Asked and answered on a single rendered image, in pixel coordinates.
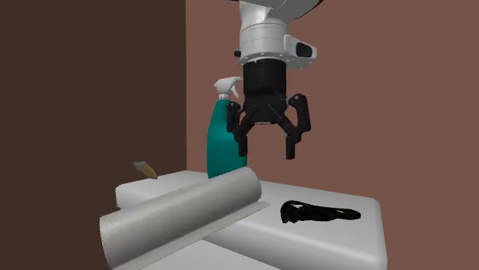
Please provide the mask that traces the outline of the teal spray bottle white nozzle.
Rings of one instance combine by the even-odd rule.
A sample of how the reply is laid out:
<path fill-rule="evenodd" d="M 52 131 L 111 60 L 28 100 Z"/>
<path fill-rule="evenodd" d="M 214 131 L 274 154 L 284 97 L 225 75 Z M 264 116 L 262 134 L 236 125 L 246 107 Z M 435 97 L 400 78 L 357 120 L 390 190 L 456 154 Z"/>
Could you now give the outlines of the teal spray bottle white nozzle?
<path fill-rule="evenodd" d="M 225 77 L 213 84 L 218 99 L 213 108 L 206 137 L 206 171 L 210 179 L 247 164 L 247 156 L 239 156 L 238 143 L 234 140 L 233 134 L 226 130 L 230 93 L 239 96 L 236 92 L 236 83 L 239 81 L 241 77 Z"/>

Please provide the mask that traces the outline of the grey paper roll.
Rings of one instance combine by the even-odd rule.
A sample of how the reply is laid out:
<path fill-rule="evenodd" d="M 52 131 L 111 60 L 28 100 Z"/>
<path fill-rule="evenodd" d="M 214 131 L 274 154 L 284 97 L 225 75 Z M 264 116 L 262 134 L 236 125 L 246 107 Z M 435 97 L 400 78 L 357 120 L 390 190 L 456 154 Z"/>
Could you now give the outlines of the grey paper roll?
<path fill-rule="evenodd" d="M 243 167 L 99 218 L 110 270 L 142 270 L 269 206 Z"/>

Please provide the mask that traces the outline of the black looped elongated object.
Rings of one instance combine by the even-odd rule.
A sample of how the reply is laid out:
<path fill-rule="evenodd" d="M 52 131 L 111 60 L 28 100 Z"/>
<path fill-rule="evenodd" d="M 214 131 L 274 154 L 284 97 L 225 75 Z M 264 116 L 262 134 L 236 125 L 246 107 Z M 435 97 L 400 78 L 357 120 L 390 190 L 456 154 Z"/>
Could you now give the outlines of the black looped elongated object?
<path fill-rule="evenodd" d="M 362 214 L 354 209 L 316 206 L 305 202 L 290 200 L 280 208 L 283 223 L 297 223 L 302 221 L 329 222 L 335 219 L 356 220 Z"/>

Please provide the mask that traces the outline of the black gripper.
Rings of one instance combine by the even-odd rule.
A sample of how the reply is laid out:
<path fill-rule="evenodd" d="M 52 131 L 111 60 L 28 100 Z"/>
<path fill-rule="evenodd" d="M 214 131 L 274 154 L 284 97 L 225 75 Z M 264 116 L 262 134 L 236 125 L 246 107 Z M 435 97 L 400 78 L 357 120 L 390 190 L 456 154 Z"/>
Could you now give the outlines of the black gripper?
<path fill-rule="evenodd" d="M 286 133 L 286 159 L 296 156 L 296 144 L 311 130 L 307 97 L 295 94 L 287 104 L 296 110 L 295 126 L 286 112 L 286 63 L 272 58 L 251 61 L 243 66 L 243 108 L 235 101 L 227 105 L 226 130 L 238 143 L 239 156 L 248 154 L 247 134 L 256 123 L 277 123 Z"/>

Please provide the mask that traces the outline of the white toilet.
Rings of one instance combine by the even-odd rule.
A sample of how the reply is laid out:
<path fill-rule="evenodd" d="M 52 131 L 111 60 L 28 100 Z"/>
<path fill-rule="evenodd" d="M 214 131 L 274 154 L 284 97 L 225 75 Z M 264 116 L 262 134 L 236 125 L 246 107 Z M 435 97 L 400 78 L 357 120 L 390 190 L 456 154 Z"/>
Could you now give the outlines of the white toilet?
<path fill-rule="evenodd" d="M 211 202 L 205 212 L 263 201 L 268 206 L 208 235 L 144 270 L 388 270 L 388 256 L 377 200 L 258 180 L 249 168 L 208 178 L 181 171 L 125 183 L 116 188 L 124 209 L 168 192 L 189 191 Z M 354 220 L 283 222 L 288 201 L 304 206 L 355 210 Z"/>

